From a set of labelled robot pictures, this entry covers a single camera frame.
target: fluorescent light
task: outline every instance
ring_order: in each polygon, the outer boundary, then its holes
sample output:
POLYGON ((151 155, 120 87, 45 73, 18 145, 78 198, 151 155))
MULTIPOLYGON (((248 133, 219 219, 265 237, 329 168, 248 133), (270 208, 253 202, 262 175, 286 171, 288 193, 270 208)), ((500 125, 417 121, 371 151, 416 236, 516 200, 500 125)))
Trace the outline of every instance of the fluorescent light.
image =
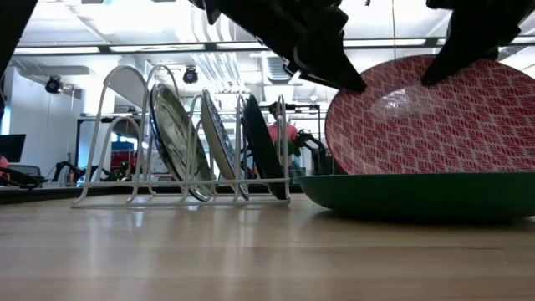
POLYGON ((535 37, 516 37, 512 41, 512 43, 533 43, 533 42, 535 42, 535 37))
POLYGON ((14 54, 97 54, 98 47, 16 48, 14 54))
POLYGON ((157 46, 112 46, 112 52, 157 52, 157 51, 198 51, 204 50, 204 44, 184 44, 184 45, 157 45, 157 46))
POLYGON ((218 43, 217 49, 268 49, 268 47, 257 42, 238 42, 238 43, 218 43))
POLYGON ((408 39, 366 39, 346 40, 344 47, 389 47, 389 46, 421 46, 425 44, 424 38, 408 39))
POLYGON ((261 58, 277 58, 278 55, 276 55, 273 51, 262 51, 261 53, 252 53, 249 54, 250 58, 253 59, 261 59, 261 58))
MULTIPOLYGON (((82 117, 96 117, 97 114, 94 113, 86 113, 86 114, 80 114, 82 117)), ((141 113, 135 112, 135 113, 102 113, 101 117, 133 117, 133 116, 139 116, 141 113)))

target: dish rack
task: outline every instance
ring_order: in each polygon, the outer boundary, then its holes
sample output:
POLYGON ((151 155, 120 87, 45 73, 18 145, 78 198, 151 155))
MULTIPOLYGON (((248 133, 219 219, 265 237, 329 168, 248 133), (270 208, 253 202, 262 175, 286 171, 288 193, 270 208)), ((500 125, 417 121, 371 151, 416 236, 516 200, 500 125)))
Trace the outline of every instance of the dish rack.
MULTIPOLYGON (((106 90, 109 88, 111 80, 118 74, 119 71, 125 71, 129 70, 139 78, 140 83, 143 83, 145 86, 144 89, 144 97, 143 97, 143 105, 141 107, 141 121, 140 126, 136 124, 133 118, 129 116, 120 116, 116 117, 111 123, 110 127, 108 128, 106 132, 106 136, 104 138, 104 145, 103 145, 103 151, 102 154, 106 153, 106 148, 108 143, 110 142, 110 136, 111 132, 114 128, 114 126, 122 121, 126 120, 127 122, 131 123, 132 126, 135 128, 135 131, 138 135, 138 144, 137 144, 137 162, 135 165, 135 173, 132 175, 132 181, 114 181, 114 182, 91 182, 90 177, 86 176, 84 179, 84 183, 82 184, 83 190, 81 195, 72 202, 71 207, 72 208, 139 208, 139 207, 183 207, 183 206, 244 206, 244 205, 269 205, 269 204, 289 204, 290 202, 290 195, 289 195, 289 183, 290 183, 290 177, 289 177, 289 171, 288 171, 288 145, 287 143, 282 143, 283 145, 283 153, 282 153, 282 165, 283 165, 283 176, 284 178, 280 179, 247 179, 247 172, 243 172, 243 175, 241 172, 237 172, 237 179, 236 180, 216 180, 214 177, 214 158, 213 155, 210 152, 210 167, 211 167, 211 181, 189 181, 191 179, 191 170, 190 170, 190 161, 186 161, 186 178, 184 181, 158 181, 154 182, 150 179, 151 171, 150 171, 150 161, 151 161, 151 152, 152 152, 152 146, 154 144, 154 135, 152 130, 150 130, 149 133, 149 147, 147 150, 147 159, 145 159, 145 154, 142 147, 143 142, 143 130, 147 126, 145 122, 147 120, 150 120, 150 110, 147 109, 147 103, 148 99, 150 97, 150 82, 154 76, 154 73, 158 69, 164 69, 167 71, 167 73, 170 75, 174 89, 176 92, 177 99, 180 99, 179 97, 179 90, 178 86, 176 84, 175 77, 171 70, 165 66, 164 64, 157 64, 155 65, 152 70, 149 72, 148 79, 145 80, 145 77, 143 74, 136 68, 128 66, 128 65, 121 65, 115 67, 113 70, 110 71, 110 73, 106 76, 104 79, 104 87, 102 89, 102 93, 100 96, 100 102, 99 102, 99 108, 97 111, 96 119, 95 119, 95 125, 94 125, 94 132, 93 132, 93 138, 91 141, 91 147, 89 150, 89 158, 88 162, 93 162, 94 159, 94 153, 95 148, 97 144, 97 137, 99 135, 99 126, 102 119, 102 108, 104 103, 104 96, 106 93, 106 90), (255 195, 254 199, 246 200, 242 198, 239 193, 237 186, 243 185, 245 186, 246 191, 247 185, 249 184, 267 184, 267 183, 275 183, 275 182, 282 182, 285 185, 286 190, 286 199, 284 200, 278 200, 274 196, 270 195, 255 195), (216 185, 217 184, 227 184, 235 187, 233 195, 229 194, 218 194, 216 192, 216 185), (210 198, 206 202, 201 202, 198 200, 192 200, 193 197, 190 196, 190 187, 191 186, 198 186, 198 185, 211 185, 211 195, 210 198), (90 188, 95 187, 111 187, 111 186, 127 186, 132 187, 132 192, 130 194, 130 197, 128 197, 124 202, 99 202, 99 203, 88 203, 87 196, 90 188), (178 186, 181 188, 180 194, 162 194, 162 193, 156 193, 153 189, 154 186, 178 186), (141 187, 147 187, 150 193, 149 201, 142 200, 142 202, 138 202, 138 192, 141 187), (159 201, 158 197, 166 196, 168 199, 172 199, 172 201, 159 201)), ((190 112, 189 112, 189 124, 188 124, 188 133, 191 133, 191 129, 194 126, 192 122, 192 116, 194 113, 196 102, 200 101, 206 101, 204 97, 202 97, 200 94, 195 95, 193 98, 190 112)), ((243 148, 246 149, 247 146, 247 139, 245 139, 245 135, 242 135, 241 131, 241 104, 244 101, 243 96, 239 94, 237 98, 237 108, 236 108, 236 139, 235 139, 235 149, 236 149, 236 160, 234 162, 235 164, 235 170, 240 171, 240 161, 241 161, 241 153, 240 149, 242 148, 242 139, 243 139, 243 148)), ((278 102, 281 104, 279 107, 281 108, 281 114, 278 117, 280 121, 280 135, 278 135, 281 138, 281 141, 286 141, 287 133, 286 133, 286 106, 284 103, 284 98, 282 95, 278 97, 278 102)), ((191 158, 196 153, 196 146, 197 146, 197 139, 198 139, 198 133, 201 126, 201 121, 199 120, 195 125, 195 134, 193 136, 192 140, 186 141, 187 143, 187 153, 186 158, 191 158)), ((280 148, 277 148, 278 157, 280 158, 280 148)), ((104 156, 101 156, 99 159, 98 169, 96 172, 96 179, 100 179, 100 174, 102 173, 102 165, 104 164, 104 156)), ((87 167, 87 174, 91 174, 92 164, 88 164, 87 167)))

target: green bowl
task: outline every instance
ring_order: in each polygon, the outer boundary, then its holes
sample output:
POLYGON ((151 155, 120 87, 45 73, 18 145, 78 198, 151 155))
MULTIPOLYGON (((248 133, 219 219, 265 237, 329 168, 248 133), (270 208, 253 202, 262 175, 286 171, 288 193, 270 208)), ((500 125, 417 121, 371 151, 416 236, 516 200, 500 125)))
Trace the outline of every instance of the green bowl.
POLYGON ((322 207, 369 218, 535 216, 535 172, 304 176, 322 207))

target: black plate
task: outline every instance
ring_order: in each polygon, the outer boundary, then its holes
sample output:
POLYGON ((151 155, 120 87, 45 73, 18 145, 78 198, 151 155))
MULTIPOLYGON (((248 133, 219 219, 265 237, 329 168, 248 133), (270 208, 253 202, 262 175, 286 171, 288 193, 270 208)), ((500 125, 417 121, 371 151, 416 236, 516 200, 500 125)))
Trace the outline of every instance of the black plate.
MULTIPOLYGON (((268 127, 257 99, 252 94, 247 101, 243 102, 243 126, 260 177, 262 179, 284 178, 283 168, 278 161, 268 127)), ((284 183, 268 183, 267 188, 277 199, 287 199, 284 183)))
MULTIPOLYGON (((186 140, 194 138, 195 125, 187 134, 190 117, 173 91, 164 84, 155 84, 150 92, 152 132, 161 159, 178 181, 186 178, 186 140)), ((210 167, 201 140, 197 138, 196 154, 190 162, 190 181, 210 181, 210 167)), ((211 186, 191 186, 190 193, 199 201, 208 201, 211 186)))

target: wooden surface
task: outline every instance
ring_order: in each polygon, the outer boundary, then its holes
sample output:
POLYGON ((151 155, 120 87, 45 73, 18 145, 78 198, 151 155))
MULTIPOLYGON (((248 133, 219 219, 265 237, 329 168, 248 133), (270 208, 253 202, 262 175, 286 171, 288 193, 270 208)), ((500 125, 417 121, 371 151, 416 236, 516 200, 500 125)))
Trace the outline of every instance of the wooden surface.
POLYGON ((535 226, 357 222, 290 208, 0 207, 8 300, 535 300, 535 226))

